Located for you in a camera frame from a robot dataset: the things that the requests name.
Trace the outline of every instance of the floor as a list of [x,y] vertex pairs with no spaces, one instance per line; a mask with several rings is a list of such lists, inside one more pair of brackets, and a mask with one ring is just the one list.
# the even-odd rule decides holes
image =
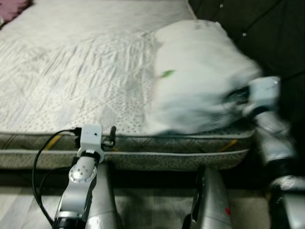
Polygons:
[[[44,196],[54,216],[62,190]],[[191,189],[115,189],[124,229],[181,229],[193,201]],[[234,229],[268,229],[267,202],[257,191],[228,190]],[[50,229],[28,187],[0,187],[1,229]]]

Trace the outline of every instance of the red mark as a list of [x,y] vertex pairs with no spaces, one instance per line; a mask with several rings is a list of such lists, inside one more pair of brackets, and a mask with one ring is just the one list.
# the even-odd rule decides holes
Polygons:
[[225,212],[228,214],[228,216],[231,215],[231,211],[229,210],[229,208],[225,208],[224,210],[225,210]]

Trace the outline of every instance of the bed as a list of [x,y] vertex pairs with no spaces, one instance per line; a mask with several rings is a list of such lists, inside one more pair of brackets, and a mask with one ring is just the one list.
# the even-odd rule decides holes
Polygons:
[[[118,169],[227,169],[247,154],[245,121],[196,135],[149,136],[156,30],[192,19],[184,0],[36,0],[0,31],[0,168],[31,168],[55,131],[99,123]],[[68,166],[75,137],[58,137],[39,168]]]

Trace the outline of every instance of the white cloth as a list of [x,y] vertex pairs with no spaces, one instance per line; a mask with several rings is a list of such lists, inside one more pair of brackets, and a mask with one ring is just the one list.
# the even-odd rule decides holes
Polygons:
[[161,47],[154,64],[158,82],[148,114],[148,132],[194,134],[236,121],[224,104],[232,90],[261,75],[220,24],[180,21],[157,31]]

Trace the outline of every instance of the crumpled cloth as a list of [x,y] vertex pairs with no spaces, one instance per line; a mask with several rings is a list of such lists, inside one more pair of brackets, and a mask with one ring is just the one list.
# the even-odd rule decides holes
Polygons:
[[0,27],[24,11],[31,0],[0,0]]

